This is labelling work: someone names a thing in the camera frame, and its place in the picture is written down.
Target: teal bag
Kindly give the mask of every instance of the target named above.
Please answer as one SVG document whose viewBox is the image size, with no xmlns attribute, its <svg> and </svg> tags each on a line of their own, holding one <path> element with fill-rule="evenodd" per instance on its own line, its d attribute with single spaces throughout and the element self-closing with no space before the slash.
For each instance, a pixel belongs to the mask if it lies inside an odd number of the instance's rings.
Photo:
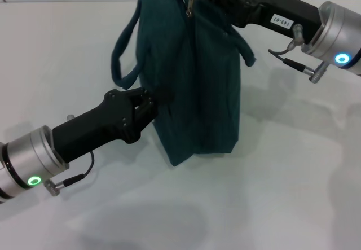
<svg viewBox="0 0 361 250">
<path fill-rule="evenodd" d="M 230 153 L 239 136 L 240 54 L 252 50 L 222 10 L 208 0 L 138 0 L 112 54 L 112 78 L 129 89 L 138 76 L 150 92 L 174 100 L 159 106 L 154 126 L 173 166 L 194 154 Z M 121 76 L 119 58 L 139 20 L 137 66 Z"/>
</svg>

